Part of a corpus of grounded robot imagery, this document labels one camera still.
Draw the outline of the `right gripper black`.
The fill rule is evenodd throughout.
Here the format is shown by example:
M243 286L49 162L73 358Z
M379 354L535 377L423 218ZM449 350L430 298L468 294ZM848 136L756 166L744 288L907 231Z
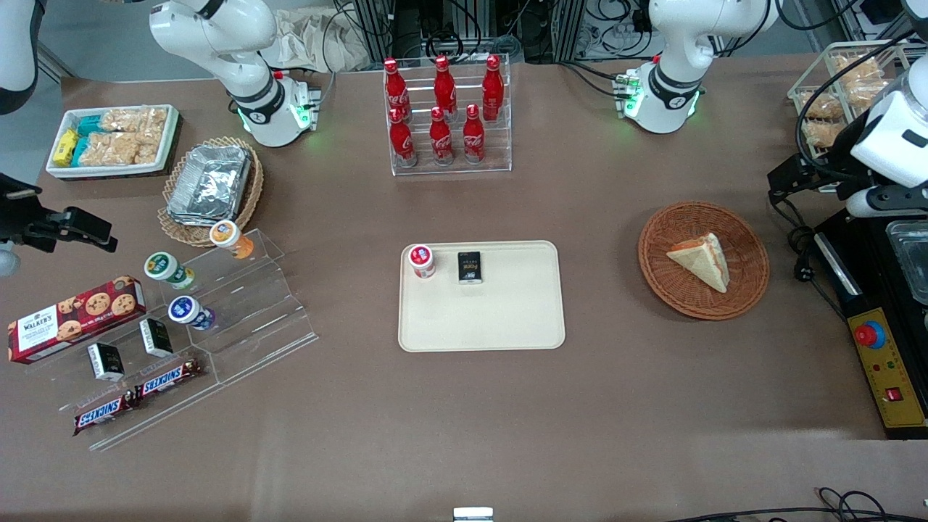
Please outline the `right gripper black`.
M105 252L116 252L118 239L112 235L110 222L92 212L67 207L64 231L55 218L57 213L40 203L41 193L40 187L1 175L1 241L42 252L55 252L58 241L83 242Z

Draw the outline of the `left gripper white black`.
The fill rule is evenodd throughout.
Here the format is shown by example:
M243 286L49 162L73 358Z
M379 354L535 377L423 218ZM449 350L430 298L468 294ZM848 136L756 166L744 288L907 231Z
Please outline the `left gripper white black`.
M926 188L925 76L899 76L872 99L826 155L821 172L832 181L858 181L868 169L905 189ZM815 169L790 156L768 173L770 204L821 187Z

